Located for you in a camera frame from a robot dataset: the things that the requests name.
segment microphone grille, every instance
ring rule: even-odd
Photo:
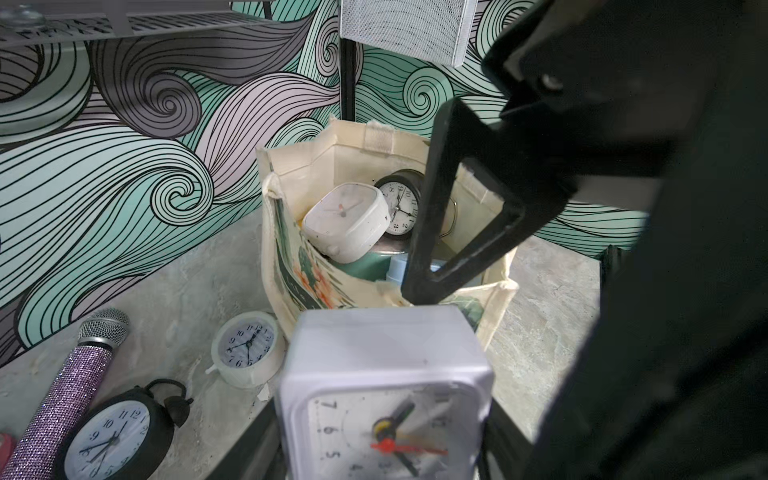
[[[80,325],[78,343],[106,343],[117,348],[131,330],[128,315],[116,308],[99,310]]]

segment black alarm clock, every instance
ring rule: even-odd
[[[150,391],[160,383],[181,388],[163,405]],[[59,449],[54,473],[63,480],[143,480],[163,461],[174,439],[174,425],[187,421],[192,399],[184,384],[157,379],[135,386],[91,410]]]
[[[422,199],[424,175],[411,169],[398,170],[380,179],[374,187],[384,194],[392,221],[384,235],[388,238],[404,240],[411,236],[419,214],[419,201]]]

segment clock number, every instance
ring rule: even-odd
[[[448,419],[444,416],[435,417],[432,419],[432,427],[433,428],[441,428],[448,425]]]

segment gray marble floor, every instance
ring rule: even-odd
[[[110,302],[129,315],[133,331],[95,402],[157,377],[186,383],[195,398],[152,479],[205,478],[266,404],[258,391],[204,373],[220,325],[243,311],[270,308],[260,279],[260,239],[257,211]],[[598,262],[531,238],[520,246],[511,278],[520,291],[488,357],[497,374],[496,398],[533,439],[597,311]],[[77,328],[0,369],[0,432],[16,438],[24,432],[74,346]]]
[[[598,313],[600,263],[531,237],[509,276],[520,284],[488,347],[494,397],[533,440]]]

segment microphone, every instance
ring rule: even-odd
[[[88,411],[114,349],[123,343],[129,330],[128,316],[115,308],[99,310],[80,325],[78,345],[58,371],[0,480],[53,478],[62,442]]]

